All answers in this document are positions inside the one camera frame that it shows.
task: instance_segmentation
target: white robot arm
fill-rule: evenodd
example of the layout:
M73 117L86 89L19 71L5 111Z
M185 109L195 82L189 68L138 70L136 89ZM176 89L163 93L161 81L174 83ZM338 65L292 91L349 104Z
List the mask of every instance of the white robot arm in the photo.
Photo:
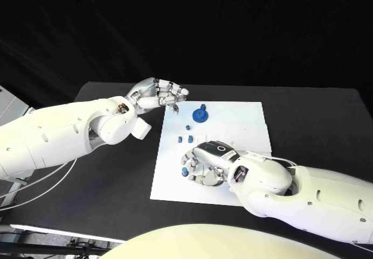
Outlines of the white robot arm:
M57 105L32 111L0 127L0 179L17 182L22 171L60 165L129 133L143 139L151 126L138 114L184 101L188 91L148 78L125 97Z
M254 216L273 217L332 240L373 244L373 183L287 160L284 168L270 157L238 155L218 141L198 144L182 156L182 165L188 159L189 171L198 162L210 166L204 176L188 179L205 186L225 180Z

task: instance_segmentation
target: black curtain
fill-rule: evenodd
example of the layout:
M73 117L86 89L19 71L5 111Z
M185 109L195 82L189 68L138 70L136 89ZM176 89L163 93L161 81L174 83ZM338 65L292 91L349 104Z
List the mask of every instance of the black curtain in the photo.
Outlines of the black curtain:
M70 102L87 81L149 76L178 84L355 88L369 107L365 3L1 1L0 85L35 108Z

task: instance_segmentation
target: white paper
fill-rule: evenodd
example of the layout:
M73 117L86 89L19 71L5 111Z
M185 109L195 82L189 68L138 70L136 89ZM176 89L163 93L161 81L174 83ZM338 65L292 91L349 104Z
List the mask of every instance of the white paper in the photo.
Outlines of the white paper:
M192 121L191 113L205 104L208 119ZM202 186L181 175L182 154L199 143L218 140L237 153L253 151L270 155L267 128L260 103L184 101L178 104L178 115L165 109L158 157L149 199L240 206L238 200L224 183L218 187ZM194 175L204 174L207 167L197 164Z

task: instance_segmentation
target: white cable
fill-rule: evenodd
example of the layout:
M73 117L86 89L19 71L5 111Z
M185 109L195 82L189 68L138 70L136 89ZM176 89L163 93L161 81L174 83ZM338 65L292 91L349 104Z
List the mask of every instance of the white cable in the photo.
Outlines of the white cable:
M38 183L40 181L43 181L53 173L55 173L55 172L60 170L60 168L61 168L66 164L67 164L67 163L61 164L61 165L58 166L58 168L57 168L54 171L51 171L43 178L40 178L37 181L34 181L32 183L30 183L28 185L25 185L24 187L21 187L18 190L14 190L14 191L8 192L7 194L1 195L0 198L2 198L4 196L8 196L9 194L18 192L19 190L25 189L27 187L30 187L31 185L34 185L35 183Z
M355 245L355 244L352 244L352 243L349 243L349 244L351 244L352 246L361 248L362 250L367 250L367 251L369 251L369 252L373 253L373 250L367 249L367 248L364 248L364 247L361 247L361 246L358 246L358 245Z
M1 210L7 210L7 209L12 209L12 208L15 208L15 207L18 207L18 206L27 204L28 202L34 201L37 198L40 198L40 197L57 186L57 184L61 182L61 180L64 179L64 177L67 176L67 174L68 174L68 172L70 172L70 170L71 170L71 167L73 167L73 165L74 165L74 162L76 162L76 159L73 160L70 169L67 170L66 174L63 175L63 177L60 178L60 180L57 181L57 183L48 188L48 190L45 190L38 196L35 196L35 197L34 197L32 199L30 199L28 201L22 202L21 204L17 204L17 205L14 205L14 206L11 206L11 207L7 207L7 208L4 208L4 209L0 209L0 211L1 211Z
M287 159L283 159L283 158L274 158L273 156L266 156L266 155L257 154L257 153L250 152L250 151L246 151L246 152L247 152L247 153L250 153L250 154L253 154L253 155L260 156L261 158L267 158L267 159L274 159L274 160L284 161L284 162L287 162L287 163L290 164L290 166L296 166L296 164L295 164L292 161L289 161Z

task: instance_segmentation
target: robotic hand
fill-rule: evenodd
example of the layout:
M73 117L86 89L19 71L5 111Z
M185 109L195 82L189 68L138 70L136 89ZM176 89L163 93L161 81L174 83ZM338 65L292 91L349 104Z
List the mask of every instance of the robotic hand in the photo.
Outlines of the robotic hand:
M188 179L205 186L220 186L225 180L254 216L274 217L332 240L373 244L373 183L248 151L238 155L218 141L198 144L182 156L182 165L188 159L189 172L198 162L210 166L204 176Z
M38 109L0 127L0 179L27 170L60 165L99 146L119 143L129 134L143 139L151 126L138 118L153 108L176 102L188 91L179 85L148 78L125 97L116 96Z

